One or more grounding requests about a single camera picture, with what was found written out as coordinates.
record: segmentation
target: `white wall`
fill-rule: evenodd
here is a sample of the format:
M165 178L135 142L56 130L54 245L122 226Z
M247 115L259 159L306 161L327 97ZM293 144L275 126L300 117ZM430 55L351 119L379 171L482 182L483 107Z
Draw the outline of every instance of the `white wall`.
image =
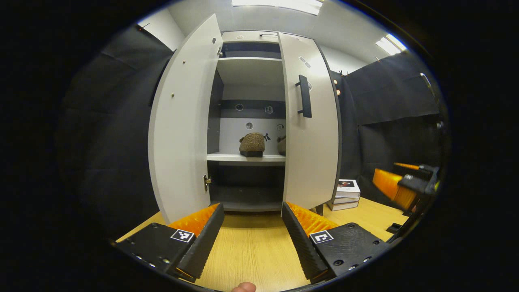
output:
M148 16L147 18L139 21L138 24L140 26L146 25L144 29L158 38L172 51L176 50L186 37L180 30L179 26L176 24L167 8L160 10L151 16Z
M320 47L323 51L326 61L328 62L328 66L330 66L330 70L335 72L339 72L342 70L343 75L346 75L347 72L351 73L368 64L341 51L328 48L325 46Z

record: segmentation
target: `stack of books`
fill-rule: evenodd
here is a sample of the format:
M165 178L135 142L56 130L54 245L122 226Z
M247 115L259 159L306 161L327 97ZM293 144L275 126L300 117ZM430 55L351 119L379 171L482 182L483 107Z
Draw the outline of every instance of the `stack of books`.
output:
M330 210L344 210L355 208L359 205L360 189L354 179L339 179L335 198L327 204Z

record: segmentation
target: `cabinet door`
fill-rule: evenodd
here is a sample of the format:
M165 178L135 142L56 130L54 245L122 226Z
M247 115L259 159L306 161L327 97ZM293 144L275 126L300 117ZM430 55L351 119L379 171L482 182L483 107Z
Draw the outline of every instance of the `cabinet door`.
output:
M310 209L332 198L339 128L335 93L312 39L279 33L286 98L286 169L283 200ZM311 117L303 109L299 76L309 84Z
M186 37L159 82L149 120L153 191L166 223L209 206L207 121L218 48L216 15Z

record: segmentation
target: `fluorescent light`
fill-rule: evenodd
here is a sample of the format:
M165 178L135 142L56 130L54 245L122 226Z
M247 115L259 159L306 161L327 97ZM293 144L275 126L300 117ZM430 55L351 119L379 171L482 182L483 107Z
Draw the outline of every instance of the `fluorescent light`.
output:
M320 0L233 0L233 6L274 6L317 15L323 5Z
M406 47L404 46L404 44L402 44L396 37L394 37L392 34L388 34L386 35L386 38L392 42L395 46L397 46L400 51L405 51L406 50Z
M384 51L386 51L391 56L393 56L394 54L400 53L400 50L385 37L381 38L375 44L377 46L381 47Z

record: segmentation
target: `brown shoe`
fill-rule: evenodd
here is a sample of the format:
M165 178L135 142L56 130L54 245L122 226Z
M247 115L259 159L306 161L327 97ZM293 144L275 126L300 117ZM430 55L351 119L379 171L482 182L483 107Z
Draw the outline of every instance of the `brown shoe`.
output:
M249 133L240 139L240 154L245 157L263 157L265 138L261 133Z
M286 155L286 135L278 138L278 152L281 155Z

